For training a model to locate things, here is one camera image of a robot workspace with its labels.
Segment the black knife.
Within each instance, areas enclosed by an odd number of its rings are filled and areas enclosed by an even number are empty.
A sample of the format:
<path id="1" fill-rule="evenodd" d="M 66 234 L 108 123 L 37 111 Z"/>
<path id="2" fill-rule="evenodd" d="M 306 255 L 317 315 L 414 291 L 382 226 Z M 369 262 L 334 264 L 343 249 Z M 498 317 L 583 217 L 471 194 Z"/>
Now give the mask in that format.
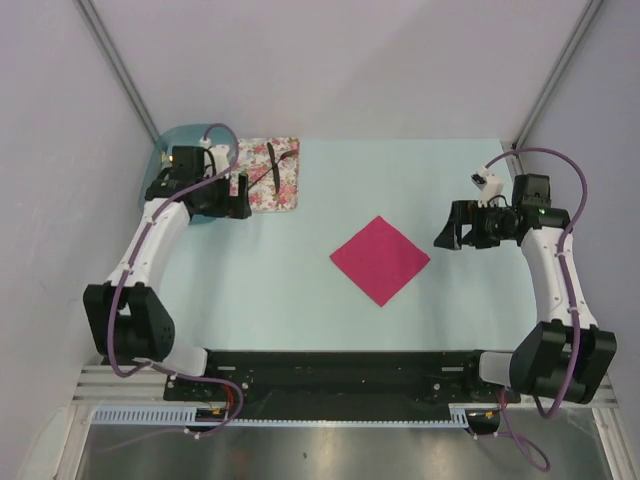
<path id="1" fill-rule="evenodd" d="M 275 156 L 275 150 L 271 142 L 267 143 L 267 150 L 268 150 L 269 159 L 271 163 L 271 173 L 273 175 L 274 190 L 276 193 L 278 193 L 280 191 L 280 185 L 281 185 L 280 172 L 278 167 L 278 161 L 276 160 L 276 156 Z"/>

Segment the black fork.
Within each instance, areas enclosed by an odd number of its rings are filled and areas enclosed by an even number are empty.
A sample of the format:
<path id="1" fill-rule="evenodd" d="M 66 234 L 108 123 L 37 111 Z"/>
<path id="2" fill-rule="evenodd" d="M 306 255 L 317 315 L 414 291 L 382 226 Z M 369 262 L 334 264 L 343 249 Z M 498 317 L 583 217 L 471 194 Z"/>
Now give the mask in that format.
<path id="1" fill-rule="evenodd" d="M 286 151 L 284 152 L 278 159 L 275 159 L 274 155 L 270 156 L 270 162 L 271 162 L 271 167 L 261 176 L 259 176 L 258 178 L 255 179 L 254 182 L 252 182 L 249 186 L 248 189 L 251 190 L 253 187 L 255 187 L 264 177 L 266 177 L 269 173 L 271 173 L 274 177 L 274 182 L 275 182 L 275 190 L 276 192 L 280 191 L 280 172 L 279 172 L 279 163 L 282 160 L 288 159 L 288 158 L 292 158 L 294 156 L 296 156 L 298 154 L 297 150 L 290 150 L 290 151 Z"/>

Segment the magenta paper napkin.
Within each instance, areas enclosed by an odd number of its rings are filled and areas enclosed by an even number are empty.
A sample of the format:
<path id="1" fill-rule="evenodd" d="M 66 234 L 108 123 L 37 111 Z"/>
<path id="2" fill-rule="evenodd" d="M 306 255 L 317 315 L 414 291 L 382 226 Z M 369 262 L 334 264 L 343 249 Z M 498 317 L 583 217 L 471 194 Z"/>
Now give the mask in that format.
<path id="1" fill-rule="evenodd" d="M 384 307 L 430 262 L 426 252 L 381 216 L 329 258 L 379 307 Z"/>

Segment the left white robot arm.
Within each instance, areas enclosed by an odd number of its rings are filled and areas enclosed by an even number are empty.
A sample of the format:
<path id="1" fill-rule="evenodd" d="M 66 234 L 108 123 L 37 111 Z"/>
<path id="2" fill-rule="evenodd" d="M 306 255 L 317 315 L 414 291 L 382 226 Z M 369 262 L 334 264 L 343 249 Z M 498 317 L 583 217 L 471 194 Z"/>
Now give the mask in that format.
<path id="1" fill-rule="evenodd" d="M 214 397 L 220 374 L 202 347 L 178 338 L 157 290 L 180 237 L 196 217 L 247 219 L 249 179 L 231 175 L 239 146 L 176 145 L 144 193 L 141 222 L 116 268 L 85 288 L 83 304 L 97 351 L 119 376 L 120 362 L 187 375 L 197 398 Z"/>

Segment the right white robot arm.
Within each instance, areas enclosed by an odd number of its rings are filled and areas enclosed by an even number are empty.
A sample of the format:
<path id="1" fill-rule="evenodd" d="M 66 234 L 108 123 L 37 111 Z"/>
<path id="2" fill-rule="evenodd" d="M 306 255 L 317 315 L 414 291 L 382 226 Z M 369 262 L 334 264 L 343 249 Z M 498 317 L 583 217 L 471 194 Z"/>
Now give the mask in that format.
<path id="1" fill-rule="evenodd" d="M 514 351 L 482 352 L 478 366 L 461 376 L 463 393 L 484 401 L 500 385 L 537 399 L 590 403 L 617 341 L 598 327 L 583 297 L 569 213 L 552 206 L 544 175 L 516 176 L 509 202 L 503 199 L 503 180 L 488 169 L 479 169 L 472 181 L 479 198 L 452 203 L 434 245 L 458 251 L 515 242 L 531 275 L 537 324 Z"/>

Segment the floral cloth mat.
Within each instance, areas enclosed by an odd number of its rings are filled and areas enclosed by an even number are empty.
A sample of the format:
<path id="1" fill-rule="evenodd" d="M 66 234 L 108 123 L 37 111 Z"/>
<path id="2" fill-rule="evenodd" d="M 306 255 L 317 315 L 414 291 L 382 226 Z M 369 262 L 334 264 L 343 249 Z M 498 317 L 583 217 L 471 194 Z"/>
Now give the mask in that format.
<path id="1" fill-rule="evenodd" d="M 239 141 L 234 173 L 247 174 L 253 213 L 289 212 L 297 208 L 300 140 L 296 137 L 247 138 Z"/>

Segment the teal plastic bin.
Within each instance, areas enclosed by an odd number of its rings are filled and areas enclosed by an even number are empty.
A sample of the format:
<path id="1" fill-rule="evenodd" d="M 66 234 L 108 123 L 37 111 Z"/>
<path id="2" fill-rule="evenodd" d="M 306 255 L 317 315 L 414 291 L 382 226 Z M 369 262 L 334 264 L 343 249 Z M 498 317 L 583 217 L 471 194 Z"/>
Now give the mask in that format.
<path id="1" fill-rule="evenodd" d="M 149 157 L 147 168 L 143 177 L 138 204 L 140 209 L 144 208 L 145 193 L 152 181 L 158 176 L 161 170 L 169 165 L 169 155 L 172 153 L 174 145 L 200 145 L 200 139 L 203 137 L 205 130 L 209 124 L 196 123 L 181 125 L 170 128 L 160 135 L 158 141 L 154 145 L 153 151 Z M 226 145 L 230 151 L 227 154 L 227 160 L 231 161 L 235 154 L 233 138 L 230 133 L 221 127 L 214 128 L 207 138 L 212 145 Z"/>

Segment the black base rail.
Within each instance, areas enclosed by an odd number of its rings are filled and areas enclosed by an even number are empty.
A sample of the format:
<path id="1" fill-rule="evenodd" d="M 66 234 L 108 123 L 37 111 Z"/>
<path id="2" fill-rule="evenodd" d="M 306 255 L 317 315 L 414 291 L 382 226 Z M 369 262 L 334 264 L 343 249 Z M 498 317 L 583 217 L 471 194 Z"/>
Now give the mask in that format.
<path id="1" fill-rule="evenodd" d="M 500 386 L 479 377 L 479 351 L 211 351 L 204 378 L 167 380 L 167 401 L 223 397 L 209 378 L 240 388 L 242 420 L 446 420 L 452 404 L 494 404 Z"/>

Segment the aluminium frame rail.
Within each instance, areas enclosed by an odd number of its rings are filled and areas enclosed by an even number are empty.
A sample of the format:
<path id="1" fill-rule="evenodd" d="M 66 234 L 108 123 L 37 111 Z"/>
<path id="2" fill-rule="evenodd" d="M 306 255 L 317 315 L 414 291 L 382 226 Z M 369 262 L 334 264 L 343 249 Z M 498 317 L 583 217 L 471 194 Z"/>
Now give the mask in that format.
<path id="1" fill-rule="evenodd" d="M 152 405 L 163 402 L 165 384 L 166 376 L 152 369 L 121 378 L 109 366 L 85 366 L 72 402 L 86 405 Z"/>

